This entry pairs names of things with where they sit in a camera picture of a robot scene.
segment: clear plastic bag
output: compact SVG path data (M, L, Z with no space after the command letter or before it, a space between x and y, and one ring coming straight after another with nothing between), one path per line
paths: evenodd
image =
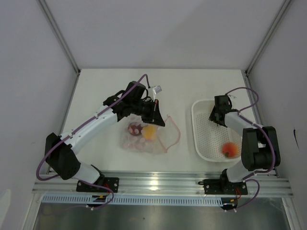
M121 146L127 151L167 153L180 140L180 130L171 116L165 127L142 122L139 116L130 115L121 132Z

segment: metal bar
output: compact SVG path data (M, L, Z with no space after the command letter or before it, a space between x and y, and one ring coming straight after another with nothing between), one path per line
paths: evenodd
M32 230L34 228L36 216L38 214L38 210L42 202L42 199L43 199L42 194L33 194L32 202L28 210L25 222L23 224L23 230Z
M46 194L42 203L61 204L101 204L95 202L96 198L91 195L66 195L66 194ZM112 205L166 205L166 206L208 206L220 207L222 200L218 197L187 197L187 196L139 196L139 195L115 195Z
M68 60L70 61L73 69L75 70L76 73L79 73L80 72L80 69L78 68L78 65L59 29L59 26L57 25L47 3L45 0L36 0L39 7L41 8L43 14L45 15L46 17L46 20L48 21L55 37L57 38L58 42L59 42L59 45L62 47L65 55L67 56Z
M72 92L71 92L71 96L69 98L69 102L68 102L68 105L67 105L67 108L66 108L66 111L65 111L64 119L63 119L62 124L60 126L59 134L61 134L63 132L64 126L65 126L65 123L66 123L66 120L67 120L68 112L69 112L69 109L71 107L71 102L72 102L73 96L74 96L76 88L77 88L79 76L80 76L80 73L77 73L77 77L76 77L76 80L75 80L75 83L74 83L74 86L73 86L73 89L72 89ZM50 169L51 169L51 167L50 167L50 165L48 165L47 174L50 173Z
M283 206L289 221L291 230L301 230L302 225L300 224L297 211L294 205L293 198L283 198Z
M252 89L249 78L244 71L242 71L242 76L243 76L245 86ZM254 95L253 92L251 92L250 90L247 90L247 93L248 93L248 98L249 98L250 104L255 103L256 102L256 95ZM263 125L258 105L257 104L254 105L251 109L253 110L253 114L255 116L256 122L258 124Z
M283 20L283 17L286 15L287 11L289 10L292 2L293 2L293 0L284 0L283 1L282 6L280 7L277 15L275 16L272 24L270 25L270 27L269 27L269 29L266 33L263 41L261 42L259 48L257 49L255 56L253 57L252 61L250 62L249 66L248 66L248 69L246 71L247 76L250 74L253 67L255 66L255 64L257 63L259 58L261 57L261 54L263 53L263 51L267 47L268 43L272 39L272 37L275 34L278 26L280 25L281 21Z
M167 173L167 172L104 172L106 177L118 177L119 188L117 195L121 196L188 196L188 197L229 197L229 195L205 195L204 189L198 182L206 178L218 178L219 173ZM254 177L260 183L258 197L292 197L292 190L287 179L276 176L258 175ZM62 180L55 178L51 181L35 182L33 193L52 194L93 194L76 192L76 179ZM248 195L253 197L257 185L248 182Z

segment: orange fruit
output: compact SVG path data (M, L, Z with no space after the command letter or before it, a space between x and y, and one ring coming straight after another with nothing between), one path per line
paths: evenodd
M239 154L239 147L233 142L228 142L223 145L222 153L228 158L236 157Z

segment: gray floor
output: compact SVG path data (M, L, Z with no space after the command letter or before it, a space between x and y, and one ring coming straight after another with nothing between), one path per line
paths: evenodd
M281 199L258 198L237 213L219 207L109 205L90 211L43 204L35 230L289 230Z

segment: white basket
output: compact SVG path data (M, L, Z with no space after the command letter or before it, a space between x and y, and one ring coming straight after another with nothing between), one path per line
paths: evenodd
M222 153L222 146L227 142L233 142L238 145L239 152L241 152L242 138L230 128L218 126L208 120L213 107L213 100L199 100L192 106L192 125L196 151L201 158L207 161L238 161L241 155L236 158L227 158Z

